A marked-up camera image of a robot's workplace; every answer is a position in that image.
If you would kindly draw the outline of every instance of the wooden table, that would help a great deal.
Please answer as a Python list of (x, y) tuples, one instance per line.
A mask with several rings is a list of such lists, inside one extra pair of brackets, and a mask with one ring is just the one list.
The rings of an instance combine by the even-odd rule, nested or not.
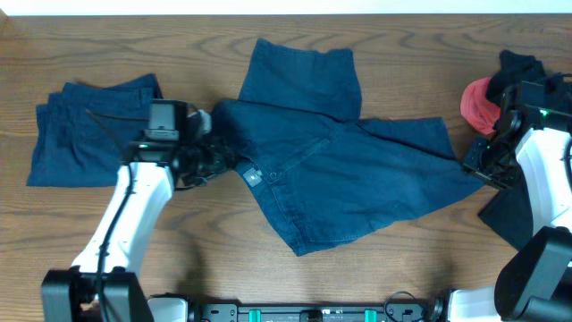
[[(94, 232), (112, 187), (26, 187), (35, 106), (66, 81), (111, 86), (155, 72), (166, 97), (211, 108), (237, 97), (258, 37), (324, 51), (350, 47), (363, 117), (442, 116), (459, 156), (475, 133), (458, 111), (465, 86), (499, 68), (503, 48), (572, 71), (561, 15), (362, 15), (9, 18), (0, 30), (0, 320), (42, 320), (40, 283)], [(238, 175), (178, 192), (156, 225), (146, 294), (242, 302), (374, 302), (493, 284), (515, 251), (469, 198), (348, 246), (302, 258), (278, 237)]]

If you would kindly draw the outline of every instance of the dark blue jeans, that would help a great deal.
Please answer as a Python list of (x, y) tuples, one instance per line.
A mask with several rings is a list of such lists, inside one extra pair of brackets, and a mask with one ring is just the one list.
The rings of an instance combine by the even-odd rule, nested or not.
[[(148, 118), (152, 98), (162, 97), (149, 74), (108, 89), (66, 83), (37, 107), (38, 143), (32, 155), (29, 186), (97, 187), (115, 185), (121, 151), (89, 116)], [(147, 127), (143, 122), (100, 119), (123, 146)]]
[(274, 230), (301, 256), (353, 242), (459, 201), (462, 173), (441, 118), (359, 120), (352, 52), (260, 39), (239, 100), (213, 111), (243, 157), (237, 171)]

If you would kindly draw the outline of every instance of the red cloth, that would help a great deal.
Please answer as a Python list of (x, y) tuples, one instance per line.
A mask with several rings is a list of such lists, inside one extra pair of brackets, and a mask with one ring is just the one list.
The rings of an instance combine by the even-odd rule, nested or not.
[(463, 92), (461, 115), (484, 135), (494, 133), (494, 123), (501, 116), (501, 108), (488, 101), (484, 94), (491, 77), (473, 81)]

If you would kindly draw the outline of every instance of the green connector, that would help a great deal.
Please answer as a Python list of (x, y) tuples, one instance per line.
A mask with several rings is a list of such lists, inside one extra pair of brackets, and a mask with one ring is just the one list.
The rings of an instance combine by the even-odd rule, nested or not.
[(262, 321), (262, 313), (260, 309), (251, 309), (248, 312), (248, 322), (261, 322)]
[(366, 322), (377, 322), (377, 311), (374, 309), (366, 309)]

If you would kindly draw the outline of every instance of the white wall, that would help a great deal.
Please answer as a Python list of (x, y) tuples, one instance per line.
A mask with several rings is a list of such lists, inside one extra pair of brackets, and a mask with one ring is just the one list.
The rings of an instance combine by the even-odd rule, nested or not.
[(0, 9), (8, 15), (572, 13), (572, 0), (0, 0)]

